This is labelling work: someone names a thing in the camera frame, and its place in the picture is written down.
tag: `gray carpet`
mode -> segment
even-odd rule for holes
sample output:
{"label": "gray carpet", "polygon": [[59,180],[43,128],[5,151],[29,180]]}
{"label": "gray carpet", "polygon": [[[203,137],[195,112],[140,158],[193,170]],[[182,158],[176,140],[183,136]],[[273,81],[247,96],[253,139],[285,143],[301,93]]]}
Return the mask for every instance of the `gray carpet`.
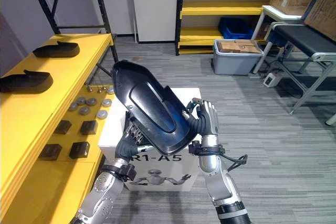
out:
{"label": "gray carpet", "polygon": [[[256,77],[215,75],[212,55],[175,56],[173,44],[139,45],[129,37],[115,43],[120,60],[144,65],[164,86],[199,87],[202,98],[215,104],[227,155],[248,154],[248,164],[231,175],[253,223],[336,223],[336,127],[324,124],[336,113],[335,97],[311,99],[289,115],[296,98]],[[103,65],[111,69],[112,58]],[[100,79],[111,83],[102,72]],[[219,222],[199,175],[189,193],[125,188],[107,223]]]}

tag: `small metal part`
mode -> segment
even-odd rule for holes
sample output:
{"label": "small metal part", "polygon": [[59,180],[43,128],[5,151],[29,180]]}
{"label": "small metal part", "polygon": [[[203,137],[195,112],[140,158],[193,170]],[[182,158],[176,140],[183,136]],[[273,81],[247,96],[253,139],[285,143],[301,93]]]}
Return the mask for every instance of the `small metal part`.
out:
{"label": "small metal part", "polygon": [[68,108],[68,111],[75,111],[78,108],[77,102],[72,102]]}
{"label": "small metal part", "polygon": [[62,150],[59,144],[46,144],[38,158],[40,160],[56,160]]}
{"label": "small metal part", "polygon": [[97,104],[97,99],[92,97],[92,98],[86,100],[86,104],[89,105],[89,106],[95,106]]}
{"label": "small metal part", "polygon": [[84,121],[80,128],[80,133],[82,135],[95,135],[97,132],[98,123],[96,120],[93,121]]}
{"label": "small metal part", "polygon": [[88,157],[90,144],[88,142],[76,142],[72,144],[69,157],[72,159]]}
{"label": "small metal part", "polygon": [[76,102],[77,102],[77,104],[79,105],[79,106],[81,106],[81,105],[84,105],[85,104],[85,97],[79,97],[79,98],[77,98],[77,100],[76,100]]}
{"label": "small metal part", "polygon": [[54,133],[56,134],[67,134],[68,130],[70,129],[70,127],[72,126],[72,124],[70,123],[70,121],[68,120],[61,120],[59,122],[59,124],[57,125]]}
{"label": "small metal part", "polygon": [[100,110],[100,111],[98,111],[98,113],[97,113],[97,117],[98,117],[99,119],[105,119],[105,118],[107,118],[107,115],[108,115],[108,113],[107,113],[106,110]]}
{"label": "small metal part", "polygon": [[98,76],[98,79],[100,81],[100,84],[102,85],[101,90],[106,90],[106,87],[104,86],[103,82],[101,81],[99,74],[97,76]]}
{"label": "small metal part", "polygon": [[109,107],[112,104],[112,100],[111,99],[104,99],[103,102],[101,103],[101,105],[103,105],[103,107]]}
{"label": "small metal part", "polygon": [[113,86],[109,86],[109,88],[106,90],[107,94],[114,94],[114,88]]}
{"label": "small metal part", "polygon": [[87,114],[90,113],[90,111],[91,111],[91,110],[90,110],[89,107],[84,106],[84,107],[80,108],[80,110],[79,110],[79,114],[81,114],[81,115],[87,115]]}
{"label": "small metal part", "polygon": [[89,91],[89,92],[92,92],[92,91],[93,91],[92,87],[89,86],[89,85],[87,86],[86,90]]}

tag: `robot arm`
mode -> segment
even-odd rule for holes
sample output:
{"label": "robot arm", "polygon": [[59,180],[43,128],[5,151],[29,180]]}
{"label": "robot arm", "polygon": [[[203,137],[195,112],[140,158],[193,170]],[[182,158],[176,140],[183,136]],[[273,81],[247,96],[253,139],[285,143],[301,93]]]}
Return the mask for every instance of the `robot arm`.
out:
{"label": "robot arm", "polygon": [[152,146],[137,147],[135,143],[141,135],[134,125],[130,125],[115,150],[116,158],[109,165],[102,166],[92,191],[84,199],[70,224],[101,224],[111,213],[113,203],[120,195],[123,184],[134,180],[136,171],[129,164],[132,155],[152,149]]}
{"label": "robot arm", "polygon": [[[228,173],[239,165],[245,164],[247,155],[239,159],[224,155],[225,150],[218,141],[218,117],[214,106],[207,101],[194,98],[187,106],[189,113],[197,106],[198,119],[182,112],[190,127],[202,136],[202,142],[192,141],[189,152],[199,156],[199,167],[205,177],[206,187],[221,223],[251,223],[238,189]],[[233,161],[226,168],[222,157]]]}
{"label": "robot arm", "polygon": [[166,180],[168,180],[169,182],[171,182],[174,185],[181,185],[189,178],[191,178],[191,175],[186,174],[179,181],[177,181],[175,178],[166,178]]}

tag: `black wire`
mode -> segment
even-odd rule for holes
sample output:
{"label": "black wire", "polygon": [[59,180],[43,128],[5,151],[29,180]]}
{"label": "black wire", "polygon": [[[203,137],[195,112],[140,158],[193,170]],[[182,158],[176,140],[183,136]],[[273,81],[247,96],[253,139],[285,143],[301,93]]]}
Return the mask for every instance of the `black wire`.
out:
{"label": "black wire", "polygon": [[239,167],[240,165],[245,165],[246,162],[247,162],[247,155],[246,154],[244,156],[241,156],[239,159],[228,157],[221,152],[207,152],[207,153],[199,153],[197,155],[198,156],[220,155],[223,158],[226,158],[227,160],[230,160],[231,162],[233,162],[233,164],[227,169],[228,172],[230,172],[231,170]]}
{"label": "black wire", "polygon": [[299,93],[300,93],[300,96],[297,97],[297,96],[291,94],[291,93],[289,92],[289,90],[285,89],[282,85],[278,85],[278,86],[279,86],[279,88],[281,88],[284,92],[286,92],[287,94],[289,94],[291,97],[294,97],[294,98],[296,98],[296,99],[300,99],[300,98],[302,97],[302,94],[301,94],[300,90],[294,88],[294,87],[293,87],[291,84],[289,84],[288,82],[285,82],[285,84],[288,85],[288,86],[290,86],[293,90],[299,92]]}

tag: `yellow shelf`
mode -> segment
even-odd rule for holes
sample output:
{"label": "yellow shelf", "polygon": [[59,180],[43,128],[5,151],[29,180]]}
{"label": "yellow shelf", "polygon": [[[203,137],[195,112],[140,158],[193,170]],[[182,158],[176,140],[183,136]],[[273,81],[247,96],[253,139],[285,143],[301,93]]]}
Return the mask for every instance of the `yellow shelf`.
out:
{"label": "yellow shelf", "polygon": [[212,46],[215,39],[223,39],[217,27],[183,27],[180,46]]}
{"label": "yellow shelf", "polygon": [[113,45],[110,34],[54,35],[45,45],[56,44],[58,40],[78,43],[80,53],[67,59],[37,58],[30,54],[6,74],[23,73],[24,69],[49,72],[54,82],[41,94],[0,94],[0,221],[96,62]]}
{"label": "yellow shelf", "polygon": [[[86,86],[77,94],[78,97],[96,98],[97,104],[91,106],[88,115],[80,115],[78,110],[67,111],[63,120],[72,123],[67,134],[53,134],[48,144],[60,144],[62,150],[56,161],[37,160],[23,182],[2,223],[51,224],[69,223],[85,195],[90,191],[101,160],[98,147],[99,138],[106,120],[96,118],[99,110],[109,112],[111,107],[102,107],[105,98],[113,100],[114,94],[105,91],[97,93],[93,86],[88,92]],[[83,121],[97,120],[98,128],[95,135],[84,136],[79,133]],[[69,152],[73,142],[90,143],[87,158],[71,159]]]}
{"label": "yellow shelf", "polygon": [[186,2],[181,15],[260,15],[261,2]]}
{"label": "yellow shelf", "polygon": [[212,54],[214,51],[212,49],[200,48],[200,49],[179,49],[180,55],[190,55],[190,54]]}
{"label": "yellow shelf", "polygon": [[69,223],[94,171],[94,163],[36,161],[1,223]]}

